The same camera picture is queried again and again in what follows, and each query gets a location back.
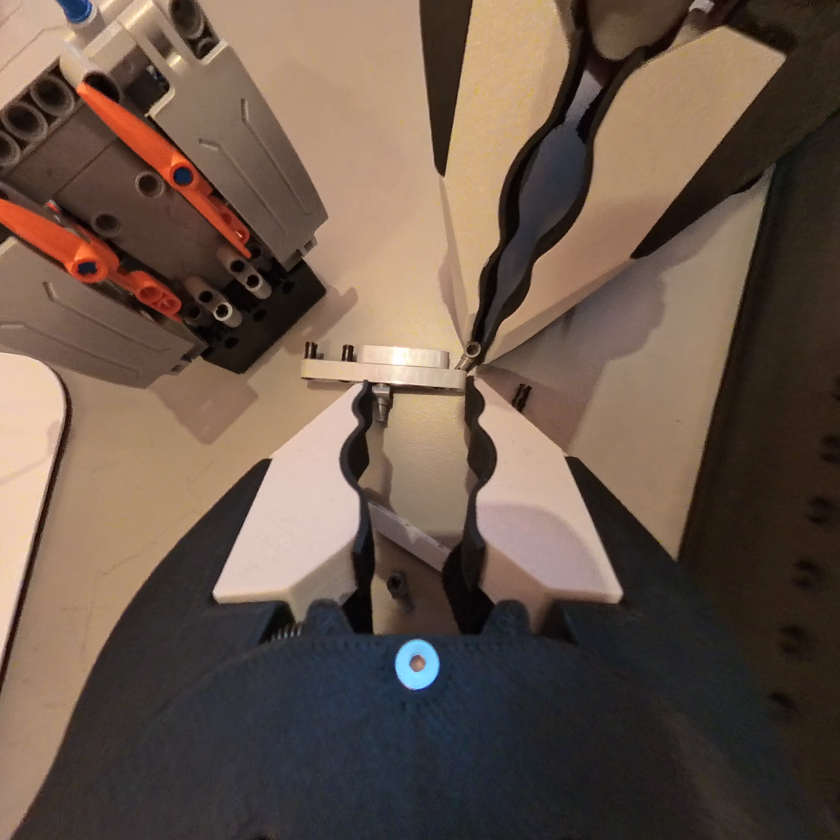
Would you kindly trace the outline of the white rounded board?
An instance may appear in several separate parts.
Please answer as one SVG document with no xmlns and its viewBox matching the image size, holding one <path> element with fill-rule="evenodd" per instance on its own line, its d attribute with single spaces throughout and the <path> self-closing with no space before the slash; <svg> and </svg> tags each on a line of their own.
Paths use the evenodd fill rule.
<svg viewBox="0 0 840 840">
<path fill-rule="evenodd" d="M 45 363 L 1 353 L 1 664 L 24 597 L 69 416 L 66 388 Z"/>
</svg>

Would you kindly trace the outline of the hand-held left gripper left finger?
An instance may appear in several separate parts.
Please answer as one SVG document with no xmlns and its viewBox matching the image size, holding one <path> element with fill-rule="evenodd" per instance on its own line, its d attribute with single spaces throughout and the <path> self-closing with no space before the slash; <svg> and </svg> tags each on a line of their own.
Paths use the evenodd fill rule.
<svg viewBox="0 0 840 840">
<path fill-rule="evenodd" d="M 373 632 L 375 546 L 360 486 L 373 401 L 369 382 L 353 385 L 270 457 L 216 602 L 283 602 L 301 622 L 312 603 L 330 600 L 357 633 Z"/>
</svg>

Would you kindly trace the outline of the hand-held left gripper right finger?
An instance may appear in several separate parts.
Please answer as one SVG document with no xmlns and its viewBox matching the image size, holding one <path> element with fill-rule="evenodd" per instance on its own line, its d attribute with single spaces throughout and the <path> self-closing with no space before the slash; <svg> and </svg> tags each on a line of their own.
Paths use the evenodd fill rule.
<svg viewBox="0 0 840 840">
<path fill-rule="evenodd" d="M 609 605 L 623 588 L 566 454 L 480 378 L 465 389 L 474 479 L 443 587 L 458 630 L 478 634 L 495 606 L 523 606 L 533 632 L 555 603 Z"/>
</svg>

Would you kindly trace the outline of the grey orange toy brick vehicle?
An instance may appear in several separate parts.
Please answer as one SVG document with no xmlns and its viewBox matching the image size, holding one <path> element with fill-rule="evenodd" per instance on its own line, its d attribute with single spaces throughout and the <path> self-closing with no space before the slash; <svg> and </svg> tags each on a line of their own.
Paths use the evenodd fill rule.
<svg viewBox="0 0 840 840">
<path fill-rule="evenodd" d="M 1 47 L 3 353 L 241 375 L 324 296 L 324 205 L 200 2 L 2 2 Z"/>
</svg>

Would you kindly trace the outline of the black perforated panel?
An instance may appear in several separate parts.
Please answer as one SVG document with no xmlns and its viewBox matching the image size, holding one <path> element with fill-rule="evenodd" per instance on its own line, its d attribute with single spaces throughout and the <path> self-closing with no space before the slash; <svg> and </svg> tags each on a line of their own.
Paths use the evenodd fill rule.
<svg viewBox="0 0 840 840">
<path fill-rule="evenodd" d="M 774 168 L 679 557 L 838 838 L 838 113 Z"/>
</svg>

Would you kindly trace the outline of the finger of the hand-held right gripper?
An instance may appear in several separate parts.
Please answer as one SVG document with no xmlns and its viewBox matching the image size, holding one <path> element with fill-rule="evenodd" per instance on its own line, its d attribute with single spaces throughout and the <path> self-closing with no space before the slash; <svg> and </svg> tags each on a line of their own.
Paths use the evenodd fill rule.
<svg viewBox="0 0 840 840">
<path fill-rule="evenodd" d="M 567 113 L 587 35 L 582 2 L 473 2 L 440 177 L 454 324 L 489 353 L 501 256 L 537 149 Z"/>
<path fill-rule="evenodd" d="M 723 25 L 633 70 L 594 136 L 580 212 L 532 268 L 493 361 L 627 268 L 633 252 L 782 68 L 786 54 Z"/>
</svg>

